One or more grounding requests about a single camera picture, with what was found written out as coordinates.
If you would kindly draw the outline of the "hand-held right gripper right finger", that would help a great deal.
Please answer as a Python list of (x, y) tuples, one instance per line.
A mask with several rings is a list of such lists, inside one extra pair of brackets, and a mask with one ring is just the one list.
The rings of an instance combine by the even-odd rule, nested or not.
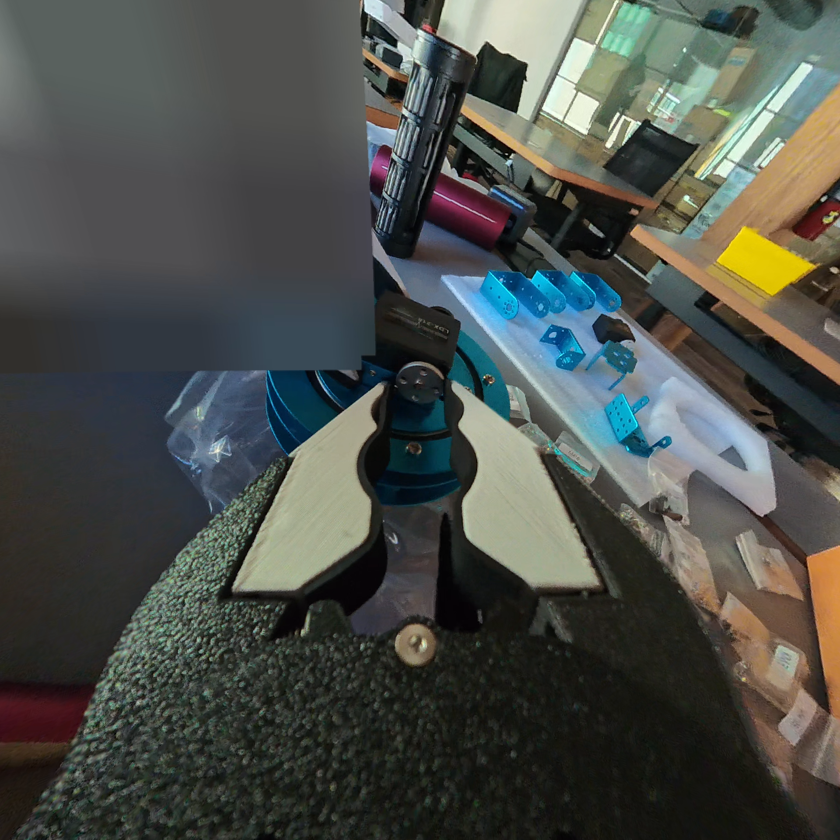
[(444, 395), (459, 488), (444, 516), (438, 624), (528, 631), (545, 596), (606, 590), (559, 483), (535, 444), (463, 385)]

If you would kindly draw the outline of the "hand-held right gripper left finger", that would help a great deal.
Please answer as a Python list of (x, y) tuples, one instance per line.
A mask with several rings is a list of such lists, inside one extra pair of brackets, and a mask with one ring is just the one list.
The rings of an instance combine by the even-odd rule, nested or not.
[(382, 382), (291, 454), (231, 582), (238, 598), (278, 598), (303, 617), (334, 601), (351, 615), (383, 583), (376, 492), (389, 465), (393, 389)]

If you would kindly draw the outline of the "large clear plastic bag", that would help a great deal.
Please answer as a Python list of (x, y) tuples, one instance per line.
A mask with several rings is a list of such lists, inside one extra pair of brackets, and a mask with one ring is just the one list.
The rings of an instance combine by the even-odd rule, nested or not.
[[(265, 371), (196, 372), (165, 420), (172, 427), (167, 447), (212, 515), (285, 456), (266, 415)], [(452, 500), (383, 508), (386, 572), (372, 598), (350, 614), (357, 634), (434, 619), (440, 526)]]

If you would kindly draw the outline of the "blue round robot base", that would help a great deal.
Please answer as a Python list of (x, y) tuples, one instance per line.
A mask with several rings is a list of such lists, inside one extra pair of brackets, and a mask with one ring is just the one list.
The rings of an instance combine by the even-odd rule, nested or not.
[[(465, 330), (458, 336), (449, 379), (473, 392), (503, 420), (510, 419), (508, 389), (500, 371)], [(270, 430), (289, 455), (374, 385), (394, 380), (393, 372), (371, 361), (355, 377), (343, 380), (326, 371), (268, 371)], [(449, 463), (450, 445), (443, 401), (416, 406), (394, 397), (390, 461), (375, 486), (381, 504), (414, 506), (455, 492), (459, 482)]]

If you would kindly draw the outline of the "red electric screwdriver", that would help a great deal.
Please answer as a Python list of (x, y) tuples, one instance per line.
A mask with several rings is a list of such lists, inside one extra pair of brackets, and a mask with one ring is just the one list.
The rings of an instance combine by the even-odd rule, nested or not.
[(1, 684), (1, 743), (58, 744), (72, 741), (94, 686)]

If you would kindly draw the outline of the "dark grey desk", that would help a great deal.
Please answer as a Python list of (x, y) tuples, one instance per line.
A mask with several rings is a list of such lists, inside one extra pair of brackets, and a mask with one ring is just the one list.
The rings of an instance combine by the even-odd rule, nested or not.
[(2, 498), (2, 620), (76, 642), (126, 575), (129, 620), (16, 838), (817, 838), (755, 752), (688, 600), (563, 467), (608, 593), (542, 599), (534, 632), (443, 629), (431, 665), (328, 609), (225, 589), (269, 467), (190, 542), (137, 456), (105, 480), (46, 451)]

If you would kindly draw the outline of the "white foam sheet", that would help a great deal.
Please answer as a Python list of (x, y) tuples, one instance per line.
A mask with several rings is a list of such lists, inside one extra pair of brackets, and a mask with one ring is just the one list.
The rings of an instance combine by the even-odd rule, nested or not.
[[(484, 279), (484, 276), (441, 277), (442, 285), (464, 309), (463, 320), (472, 319), (475, 323), (466, 330), (478, 340), (487, 341), (488, 352), (494, 350), (507, 360), (517, 372), (518, 385), (528, 395), (532, 410), (536, 410), (536, 400), (542, 400), (552, 417), (589, 449), (600, 463), (601, 472), (609, 475), (633, 504), (647, 504), (653, 491), (645, 459), (627, 453), (617, 442), (604, 414), (604, 406), (616, 394), (624, 394), (630, 403), (642, 396), (649, 397), (650, 403), (637, 415), (647, 432), (648, 417), (661, 385), (675, 378), (706, 403), (714, 405), (719, 413), (727, 414), (728, 425), (738, 427), (741, 438), (753, 431), (742, 416), (623, 311), (617, 316), (631, 327), (635, 337), (631, 349), (637, 365), (633, 373), (610, 390), (609, 386), (618, 377), (612, 367), (603, 360), (595, 362), (591, 369), (586, 367), (600, 349), (592, 330), (595, 317), (601, 314), (599, 308), (584, 312), (566, 309), (546, 318), (536, 318), (523, 309), (513, 319), (504, 319), (480, 292)], [(583, 361), (572, 371), (559, 368), (555, 346), (541, 341), (552, 324), (570, 329), (584, 350)]]

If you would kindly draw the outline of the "pile of small zip bags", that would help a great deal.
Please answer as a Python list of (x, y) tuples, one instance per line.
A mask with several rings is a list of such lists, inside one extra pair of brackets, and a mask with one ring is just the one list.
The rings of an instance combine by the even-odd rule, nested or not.
[(693, 603), (716, 617), (734, 654), (734, 677), (783, 712), (778, 734), (758, 723), (759, 734), (770, 738), (768, 751), (782, 779), (791, 765), (817, 779), (838, 785), (838, 720), (822, 709), (805, 690), (810, 675), (807, 656), (765, 626), (739, 598), (728, 591), (720, 597), (718, 581), (701, 541), (682, 521), (664, 516), (664, 530), (644, 524), (623, 504), (619, 518), (641, 537), (670, 568)]

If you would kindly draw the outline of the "wooden table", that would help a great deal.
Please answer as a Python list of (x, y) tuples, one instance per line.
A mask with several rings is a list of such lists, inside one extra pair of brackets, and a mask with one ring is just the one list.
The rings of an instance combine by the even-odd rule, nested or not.
[(674, 270), (675, 279), (664, 272), (657, 277), (648, 295), (657, 304), (686, 322), (678, 311), (700, 314), (696, 300), (710, 295), (721, 305), (737, 313), (755, 328), (815, 368), (826, 378), (839, 383), (838, 338), (825, 330), (825, 322), (834, 316), (798, 290), (787, 287), (771, 296), (718, 264), (723, 247), (706, 240), (686, 238), (669, 231), (638, 225), (631, 238), (651, 251), (665, 267)]

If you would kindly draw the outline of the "red tube case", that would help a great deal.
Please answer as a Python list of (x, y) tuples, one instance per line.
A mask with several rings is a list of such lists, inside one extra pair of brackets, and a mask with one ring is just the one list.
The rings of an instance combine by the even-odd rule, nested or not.
[(509, 185), (489, 193), (477, 182), (441, 174), (427, 209), (426, 220), (486, 251), (509, 249), (531, 227), (536, 206)]

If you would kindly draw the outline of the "yellow box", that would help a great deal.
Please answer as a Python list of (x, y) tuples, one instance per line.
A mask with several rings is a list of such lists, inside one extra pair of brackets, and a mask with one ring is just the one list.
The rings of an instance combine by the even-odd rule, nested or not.
[(716, 262), (721, 268), (771, 297), (806, 277), (817, 267), (750, 227), (741, 227)]

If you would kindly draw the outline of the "grey top office table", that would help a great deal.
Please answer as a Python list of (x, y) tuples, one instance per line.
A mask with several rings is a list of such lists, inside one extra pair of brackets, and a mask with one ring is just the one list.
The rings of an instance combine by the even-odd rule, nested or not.
[(468, 94), (461, 114), (479, 129), (519, 155), (534, 169), (568, 186), (578, 186), (632, 207), (656, 209), (658, 200), (588, 160), (515, 112)]

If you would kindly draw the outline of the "black office chair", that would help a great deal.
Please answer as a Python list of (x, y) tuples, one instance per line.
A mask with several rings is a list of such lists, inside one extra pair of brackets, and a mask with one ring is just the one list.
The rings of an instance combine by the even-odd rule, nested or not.
[(698, 143), (682, 140), (646, 119), (604, 164), (604, 169), (654, 197), (698, 148)]

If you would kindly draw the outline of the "black bit holder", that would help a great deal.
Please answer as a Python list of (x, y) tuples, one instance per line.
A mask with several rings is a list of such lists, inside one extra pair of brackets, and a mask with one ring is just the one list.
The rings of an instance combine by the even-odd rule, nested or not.
[(374, 232), (386, 254), (413, 256), (477, 58), (425, 24), (416, 32)]

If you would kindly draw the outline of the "large wooden beam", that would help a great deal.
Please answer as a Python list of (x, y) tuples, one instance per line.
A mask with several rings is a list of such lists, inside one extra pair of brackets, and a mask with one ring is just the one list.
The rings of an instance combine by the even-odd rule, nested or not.
[(793, 226), (838, 177), (839, 87), (835, 87), (701, 241), (723, 250), (741, 228), (752, 228), (787, 247), (795, 241)]

